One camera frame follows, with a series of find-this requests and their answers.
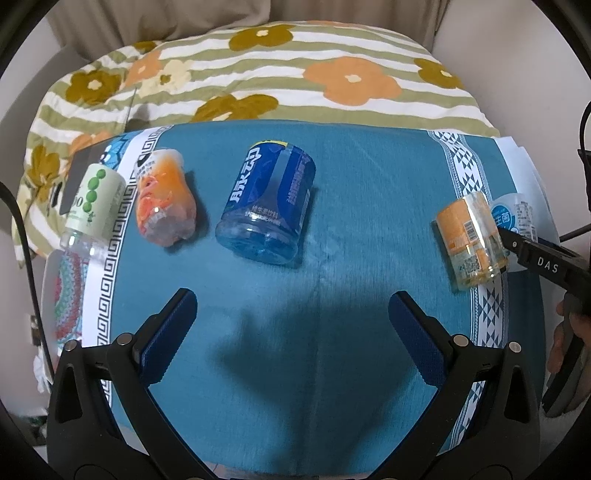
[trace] striped fabric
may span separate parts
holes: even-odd
[[[499,134],[458,78],[392,31],[294,22],[142,42],[66,75],[43,99],[17,198],[31,248],[46,257],[59,247],[59,185],[74,151],[124,131],[251,118]],[[22,261],[14,226],[13,238]]]

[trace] blue gripper pad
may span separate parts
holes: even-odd
[[[388,316],[425,383],[441,388],[453,356],[445,328],[436,319],[427,317],[405,291],[392,295]]]
[[[137,332],[134,359],[139,379],[148,386],[162,380],[197,316],[197,297],[180,288],[157,315],[149,317]]]

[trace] black cable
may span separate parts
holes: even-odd
[[[569,240],[572,240],[573,238],[577,238],[578,236],[584,235],[587,232],[591,232],[591,223],[588,225],[582,226],[581,228],[577,228],[576,230],[573,230],[572,232],[565,233],[564,235],[560,235],[560,243],[568,242]]]
[[[25,222],[22,219],[21,209],[18,207],[16,198],[12,195],[11,191],[8,190],[6,185],[0,181],[0,199],[8,206],[14,222],[17,224],[18,237],[21,240],[22,253],[25,257],[25,267],[27,268],[27,278],[29,281],[29,290],[31,292],[31,300],[33,301],[33,310],[35,312],[35,318],[37,319],[37,328],[39,329],[39,335],[41,337],[41,346],[43,347],[43,355],[49,369],[49,375],[51,382],[54,379],[54,369],[51,362],[51,356],[49,354],[49,347],[47,346],[47,338],[45,336],[45,330],[43,329],[43,323],[41,321],[41,310],[39,309],[39,301],[37,299],[37,289],[35,288],[35,280],[33,277],[33,264],[31,263],[31,251],[29,250],[29,242],[27,241],[27,232],[25,230]]]
[[[591,166],[589,165],[589,156],[587,155],[587,150],[585,149],[585,129],[587,127],[587,121],[589,120],[589,115],[591,115],[591,102],[587,104],[587,108],[583,112],[583,116],[581,117],[581,125],[579,127],[579,143],[581,147],[581,160],[583,160],[583,165],[585,168],[585,180],[587,183],[587,202],[589,204],[589,211],[591,212]],[[589,244],[589,262],[591,262],[591,243]]]
[[[581,117],[581,124],[579,126],[579,156],[581,157],[581,161],[583,162],[584,172],[585,172],[585,180],[587,183],[587,206],[589,211],[591,212],[591,164],[589,161],[591,160],[591,156],[587,154],[585,150],[585,129],[587,127],[587,122],[589,121],[589,116],[591,116],[591,102],[587,105],[587,108],[583,112],[583,116]],[[572,240],[573,238],[577,238],[587,232],[591,232],[591,223],[581,228],[577,228],[572,232],[565,233],[564,235],[560,236],[560,242],[566,242],[568,240]],[[589,258],[591,259],[591,245],[589,245]]]

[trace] white wall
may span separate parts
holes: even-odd
[[[591,80],[531,0],[452,0],[435,57],[462,78],[502,135],[529,152],[547,186],[560,234],[591,223],[579,123]],[[587,126],[591,150],[591,125]],[[590,235],[567,247],[589,255]]]
[[[59,51],[60,46],[44,18],[23,42],[0,78],[0,120],[27,83]]]
[[[47,20],[43,20],[21,46],[0,79],[0,120],[24,86],[52,58],[60,47]],[[21,158],[1,161],[22,162]],[[41,295],[45,262],[33,262],[35,283]],[[27,414],[47,402],[37,392],[33,376],[33,357],[37,348],[30,342],[30,328],[25,314],[32,314],[27,276],[19,270],[10,236],[0,230],[0,398],[17,414]]]

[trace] human hand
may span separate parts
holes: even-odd
[[[556,313],[560,316],[564,316],[563,301],[556,306]],[[591,317],[580,313],[571,313],[569,318],[574,334],[583,340],[585,347],[591,347]],[[564,322],[559,324],[554,331],[554,343],[548,356],[548,371],[551,374],[558,373],[560,367],[562,367],[562,362],[564,361],[564,353],[562,351],[564,345],[563,324]]]

